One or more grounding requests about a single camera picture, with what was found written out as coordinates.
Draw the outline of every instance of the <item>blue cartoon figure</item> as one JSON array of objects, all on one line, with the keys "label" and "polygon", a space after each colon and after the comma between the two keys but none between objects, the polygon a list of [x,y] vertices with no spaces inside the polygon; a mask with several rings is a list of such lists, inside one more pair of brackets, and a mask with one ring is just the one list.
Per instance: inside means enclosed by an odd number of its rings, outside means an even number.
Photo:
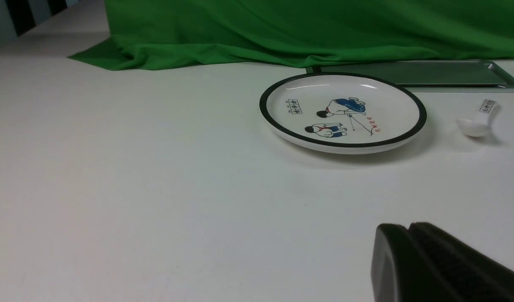
[{"label": "blue cartoon figure", "polygon": [[313,126],[305,127],[305,131],[325,138],[340,138],[347,135],[347,129],[343,128],[343,124],[339,122],[333,124],[314,124]]},{"label": "blue cartoon figure", "polygon": [[328,118],[333,115],[352,115],[353,113],[361,113],[367,115],[365,112],[365,102],[359,101],[358,98],[350,97],[348,99],[338,98],[331,101],[326,107],[326,110],[318,111],[316,115],[321,118]]}]

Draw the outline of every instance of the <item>plate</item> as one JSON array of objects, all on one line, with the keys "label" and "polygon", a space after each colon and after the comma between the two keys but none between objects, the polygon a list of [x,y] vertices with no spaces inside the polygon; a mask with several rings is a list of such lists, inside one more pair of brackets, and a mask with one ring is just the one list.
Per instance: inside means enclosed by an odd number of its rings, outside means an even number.
[{"label": "plate", "polygon": [[395,149],[414,139],[426,122],[423,103],[408,90],[348,73],[282,80],[264,92],[260,109],[278,136],[338,154]]}]

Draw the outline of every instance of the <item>white spoon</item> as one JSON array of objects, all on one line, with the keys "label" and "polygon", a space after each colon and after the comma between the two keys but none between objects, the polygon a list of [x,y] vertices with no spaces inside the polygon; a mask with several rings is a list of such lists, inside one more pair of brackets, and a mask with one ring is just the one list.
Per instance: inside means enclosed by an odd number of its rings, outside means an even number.
[{"label": "white spoon", "polygon": [[473,115],[473,119],[457,119],[460,131],[467,136],[484,136],[491,132],[490,120],[495,108],[499,104],[496,101],[485,99],[481,107]]}]

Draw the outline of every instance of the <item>metal tray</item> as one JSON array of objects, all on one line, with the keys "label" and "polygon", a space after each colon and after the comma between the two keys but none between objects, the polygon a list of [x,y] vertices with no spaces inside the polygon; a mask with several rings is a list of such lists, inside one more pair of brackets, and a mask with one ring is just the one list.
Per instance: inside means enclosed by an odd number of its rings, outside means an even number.
[{"label": "metal tray", "polygon": [[314,66],[308,73],[344,72],[378,77],[412,91],[514,92],[514,78],[487,60],[420,60]]}]

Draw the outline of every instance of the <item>green fabric fold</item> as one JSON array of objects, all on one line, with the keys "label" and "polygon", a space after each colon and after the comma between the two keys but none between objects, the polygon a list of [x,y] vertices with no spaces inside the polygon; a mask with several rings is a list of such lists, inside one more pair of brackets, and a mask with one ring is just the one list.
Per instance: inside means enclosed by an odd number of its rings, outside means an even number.
[{"label": "green fabric fold", "polygon": [[514,59],[514,0],[105,0],[109,70],[266,62]]}]

